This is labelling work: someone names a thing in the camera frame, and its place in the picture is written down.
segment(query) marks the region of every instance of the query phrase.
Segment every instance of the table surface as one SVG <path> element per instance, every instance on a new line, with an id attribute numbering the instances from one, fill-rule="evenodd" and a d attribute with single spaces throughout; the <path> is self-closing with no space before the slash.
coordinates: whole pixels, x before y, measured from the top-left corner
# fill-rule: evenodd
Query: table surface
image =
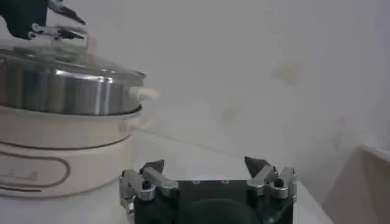
<path id="1" fill-rule="evenodd" d="M 223 170 L 231 173 L 231 179 L 237 178 L 241 173 L 247 172 L 242 164 L 243 159 L 228 158 L 215 152 L 189 149 L 184 145 L 174 145 L 160 139 L 153 143 L 161 148 L 158 152 L 151 149 L 151 145 L 137 146 L 133 154 L 133 166 L 138 168 L 146 161 L 157 158 L 164 158 L 166 161 L 165 175 L 179 178 L 187 177 L 187 180 L 196 179 L 208 170 L 209 177 L 215 177 L 218 169 L 212 169 L 215 164 L 228 163 L 229 166 Z M 175 159 L 185 163 L 186 169 L 181 169 L 180 164 L 175 163 Z M 196 158 L 205 158 L 202 167 L 199 163 L 191 163 Z M 296 223 L 307 224 L 331 224 L 321 207 L 309 194 L 307 189 L 298 183 L 296 203 Z M 25 199 L 0 196 L 0 217 L 2 224 L 127 224 L 127 219 L 123 208 L 119 205 L 118 183 L 114 181 L 98 189 L 84 192 L 69 197 L 47 198 L 47 199 Z"/>

